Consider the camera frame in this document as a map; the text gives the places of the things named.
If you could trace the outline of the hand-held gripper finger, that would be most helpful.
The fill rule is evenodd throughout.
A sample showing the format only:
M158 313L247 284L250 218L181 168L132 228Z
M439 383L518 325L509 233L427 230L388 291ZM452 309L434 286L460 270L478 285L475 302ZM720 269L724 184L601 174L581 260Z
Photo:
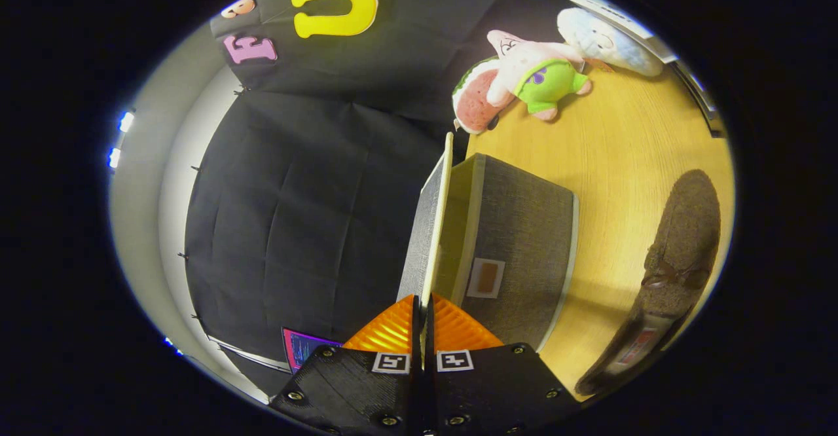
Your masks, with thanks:
M528 343L503 343L453 302L432 296L427 434L530 435L582 408Z
M270 409L320 435L411 434L422 375L421 319L420 299L410 294L343 346L318 346Z

